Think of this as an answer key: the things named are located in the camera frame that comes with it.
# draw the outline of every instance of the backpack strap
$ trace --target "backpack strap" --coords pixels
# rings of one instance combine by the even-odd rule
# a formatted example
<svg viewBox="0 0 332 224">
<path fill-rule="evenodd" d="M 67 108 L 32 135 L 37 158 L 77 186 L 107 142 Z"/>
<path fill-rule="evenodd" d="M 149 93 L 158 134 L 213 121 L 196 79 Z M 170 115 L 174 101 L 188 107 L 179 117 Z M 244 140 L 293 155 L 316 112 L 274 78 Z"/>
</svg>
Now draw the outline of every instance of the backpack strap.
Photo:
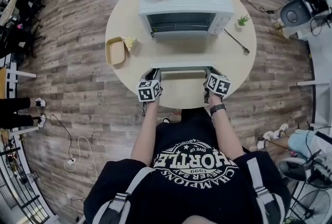
<svg viewBox="0 0 332 224">
<path fill-rule="evenodd" d="M 269 220 L 267 218 L 266 207 L 269 203 L 274 202 L 279 207 L 280 212 L 280 224 L 285 218 L 285 207 L 281 197 L 277 194 L 271 194 L 270 191 L 263 185 L 263 180 L 261 178 L 261 173 L 259 165 L 256 158 L 252 158 L 247 161 L 248 169 L 253 181 L 253 187 L 257 194 L 257 203 L 261 211 L 263 218 L 263 223 L 268 224 Z"/>
<path fill-rule="evenodd" d="M 98 224 L 102 216 L 104 215 L 107 208 L 115 210 L 117 213 L 120 213 L 126 203 L 127 197 L 132 194 L 135 188 L 139 185 L 139 183 L 145 178 L 146 175 L 155 171 L 155 169 L 150 167 L 142 168 L 133 178 L 129 187 L 125 191 L 125 193 L 117 193 L 115 198 L 111 201 L 107 201 L 103 204 L 98 212 L 96 213 L 95 217 L 93 218 L 92 224 Z"/>
</svg>

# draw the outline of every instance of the beige tabletop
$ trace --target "beige tabletop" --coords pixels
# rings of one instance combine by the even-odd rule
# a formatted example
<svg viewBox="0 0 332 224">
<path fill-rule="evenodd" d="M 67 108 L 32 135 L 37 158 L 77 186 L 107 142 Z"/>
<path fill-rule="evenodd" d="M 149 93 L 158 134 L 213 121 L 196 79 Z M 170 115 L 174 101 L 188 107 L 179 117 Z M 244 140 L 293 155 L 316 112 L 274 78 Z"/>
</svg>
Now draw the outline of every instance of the beige tabletop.
<svg viewBox="0 0 332 224">
<path fill-rule="evenodd" d="M 6 24 L 6 22 L 8 21 L 8 19 L 11 17 L 12 12 L 15 9 L 15 4 L 16 4 L 17 0 L 10 0 L 8 2 L 8 5 L 6 6 L 6 8 L 4 9 L 4 12 L 2 13 L 1 17 L 0 17 L 0 26 L 3 26 Z"/>
<path fill-rule="evenodd" d="M 139 42 L 132 54 L 126 51 L 126 59 L 114 65 L 115 74 L 122 83 L 137 94 L 136 87 L 141 75 L 152 63 L 212 61 L 216 68 L 231 81 L 228 96 L 247 78 L 256 56 L 256 32 L 252 20 L 238 31 L 235 22 L 241 15 L 249 15 L 240 0 L 232 0 L 235 11 L 226 30 L 242 43 L 250 54 L 225 32 L 218 36 L 192 39 L 155 40 L 144 30 L 138 17 L 139 0 L 120 0 L 109 17 L 106 41 L 114 37 L 132 36 Z M 204 73 L 163 74 L 160 105 L 169 108 L 197 108 L 204 106 Z"/>
</svg>

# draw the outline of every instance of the laminate floor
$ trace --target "laminate floor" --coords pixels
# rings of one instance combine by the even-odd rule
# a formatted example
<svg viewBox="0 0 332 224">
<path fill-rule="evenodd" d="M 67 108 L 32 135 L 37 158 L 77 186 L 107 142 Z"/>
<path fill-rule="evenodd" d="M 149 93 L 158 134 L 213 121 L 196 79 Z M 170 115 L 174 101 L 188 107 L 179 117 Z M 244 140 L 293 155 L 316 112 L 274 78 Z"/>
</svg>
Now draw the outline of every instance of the laminate floor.
<svg viewBox="0 0 332 224">
<path fill-rule="evenodd" d="M 109 15 L 119 0 L 45 0 L 41 11 L 45 40 L 35 44 L 37 58 L 27 59 L 22 71 L 37 74 L 36 79 L 19 79 L 18 95 L 47 100 L 43 110 L 55 114 L 72 136 L 71 155 L 78 159 L 77 140 L 85 136 L 91 143 L 98 173 L 108 160 L 130 156 L 142 123 L 136 95 L 117 78 L 105 61 L 105 30 Z M 242 144 L 256 149 L 256 138 L 267 130 L 288 123 L 290 132 L 298 123 L 306 128 L 311 120 L 312 91 L 297 87 L 297 81 L 311 80 L 309 56 L 304 42 L 282 39 L 273 28 L 276 15 L 258 12 L 241 0 L 253 19 L 257 54 L 244 84 L 226 99 L 228 115 Z M 281 0 L 249 0 L 255 6 L 277 9 Z M 33 116 L 40 109 L 26 111 Z M 180 110 L 161 108 L 159 120 L 178 120 Z M 82 200 L 95 182 L 95 171 L 88 143 L 81 139 L 81 161 L 68 172 L 70 138 L 57 123 L 48 121 L 43 129 L 24 138 L 26 153 L 38 184 L 61 217 L 74 222 L 82 215 Z M 271 148 L 274 160 L 288 155 Z"/>
</svg>

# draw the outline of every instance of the wristwatch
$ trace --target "wristwatch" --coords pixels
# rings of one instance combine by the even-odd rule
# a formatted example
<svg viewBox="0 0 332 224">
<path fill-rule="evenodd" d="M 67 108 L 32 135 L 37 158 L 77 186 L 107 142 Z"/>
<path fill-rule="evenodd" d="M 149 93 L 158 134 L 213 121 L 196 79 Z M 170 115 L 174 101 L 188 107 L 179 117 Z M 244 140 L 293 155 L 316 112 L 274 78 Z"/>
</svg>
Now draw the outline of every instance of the wristwatch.
<svg viewBox="0 0 332 224">
<path fill-rule="evenodd" d="M 218 104 L 218 105 L 214 105 L 213 107 L 211 107 L 211 109 L 210 109 L 211 117 L 212 117 L 212 114 L 214 114 L 216 111 L 221 110 L 221 109 L 226 110 L 226 107 L 223 103 Z"/>
</svg>

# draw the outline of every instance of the black t-shirt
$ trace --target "black t-shirt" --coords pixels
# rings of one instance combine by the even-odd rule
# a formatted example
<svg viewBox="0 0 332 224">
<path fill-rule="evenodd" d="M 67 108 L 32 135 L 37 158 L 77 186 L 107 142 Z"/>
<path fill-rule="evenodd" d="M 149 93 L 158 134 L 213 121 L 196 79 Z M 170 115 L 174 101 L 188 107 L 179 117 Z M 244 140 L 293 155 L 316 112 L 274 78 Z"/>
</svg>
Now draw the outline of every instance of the black t-shirt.
<svg viewBox="0 0 332 224">
<path fill-rule="evenodd" d="M 215 223 L 262 223 L 247 160 L 256 157 L 266 188 L 279 194 L 289 208 L 290 193 L 266 152 L 235 160 L 218 150 L 214 129 L 204 120 L 162 124 L 157 133 L 152 167 L 129 197 L 126 223 L 182 223 L 199 215 Z M 84 202 L 88 223 L 117 192 L 125 192 L 146 165 L 125 159 L 106 163 Z"/>
</svg>

